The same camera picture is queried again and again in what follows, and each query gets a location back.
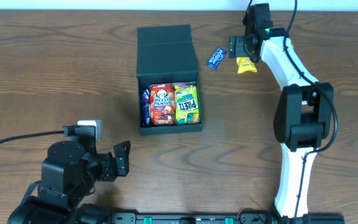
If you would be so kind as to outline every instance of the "blue packet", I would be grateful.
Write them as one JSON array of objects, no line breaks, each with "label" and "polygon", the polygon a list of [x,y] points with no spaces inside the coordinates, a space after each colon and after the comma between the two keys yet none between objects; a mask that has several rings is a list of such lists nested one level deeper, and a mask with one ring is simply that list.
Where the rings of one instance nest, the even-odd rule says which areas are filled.
[{"label": "blue packet", "polygon": [[223,50],[222,48],[218,47],[212,57],[206,63],[206,66],[212,68],[213,70],[218,69],[219,64],[223,61],[224,56],[227,54],[227,51]]},{"label": "blue packet", "polygon": [[144,90],[142,92],[142,126],[150,126],[150,93],[149,90]]}]

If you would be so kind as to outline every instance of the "open box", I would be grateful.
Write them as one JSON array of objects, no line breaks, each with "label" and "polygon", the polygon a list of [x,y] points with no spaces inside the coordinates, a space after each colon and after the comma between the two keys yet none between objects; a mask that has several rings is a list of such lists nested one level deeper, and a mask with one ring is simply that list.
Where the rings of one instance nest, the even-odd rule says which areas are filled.
[{"label": "open box", "polygon": [[[204,127],[198,64],[190,25],[137,28],[136,76],[139,96],[139,133],[141,135],[202,131]],[[152,84],[196,82],[199,124],[142,127],[142,91]]]}]

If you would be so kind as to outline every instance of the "wooden table surface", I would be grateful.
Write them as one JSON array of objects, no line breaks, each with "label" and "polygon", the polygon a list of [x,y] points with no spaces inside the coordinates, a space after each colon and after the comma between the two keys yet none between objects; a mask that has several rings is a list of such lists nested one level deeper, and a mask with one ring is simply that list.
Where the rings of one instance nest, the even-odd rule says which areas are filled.
[{"label": "wooden table surface", "polygon": [[[279,87],[263,62],[237,74],[226,58],[205,63],[231,35],[244,33],[243,12],[0,11],[0,139],[59,130],[79,119],[103,120],[99,152],[131,140],[131,171],[98,182],[84,202],[145,212],[268,209],[280,181],[273,133]],[[287,26],[291,12],[273,12]],[[136,28],[191,24],[200,67],[201,133],[139,136]],[[335,89],[336,142],[314,161],[310,212],[341,212],[358,223],[358,12],[299,12],[291,30],[308,70]],[[0,145],[0,223],[40,179],[45,136]]]}]

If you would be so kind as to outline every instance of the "white backdrop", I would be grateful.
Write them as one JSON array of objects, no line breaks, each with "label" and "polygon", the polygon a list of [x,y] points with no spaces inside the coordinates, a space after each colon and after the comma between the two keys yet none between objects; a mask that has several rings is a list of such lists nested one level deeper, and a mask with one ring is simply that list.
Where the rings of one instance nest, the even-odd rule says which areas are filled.
[{"label": "white backdrop", "polygon": [[[0,9],[235,10],[249,0],[0,0]],[[271,10],[292,10],[294,0],[268,2]],[[301,11],[358,11],[358,0],[298,0]]]}]

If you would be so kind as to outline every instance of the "yellow snack package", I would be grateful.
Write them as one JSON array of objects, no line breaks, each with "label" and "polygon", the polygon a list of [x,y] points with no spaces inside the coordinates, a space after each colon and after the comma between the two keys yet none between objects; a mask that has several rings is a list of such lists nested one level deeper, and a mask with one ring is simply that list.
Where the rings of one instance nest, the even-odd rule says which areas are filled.
[{"label": "yellow snack package", "polygon": [[247,71],[257,72],[257,69],[254,63],[249,59],[249,57],[238,57],[237,65],[239,66],[239,71],[237,74],[242,74]]}]

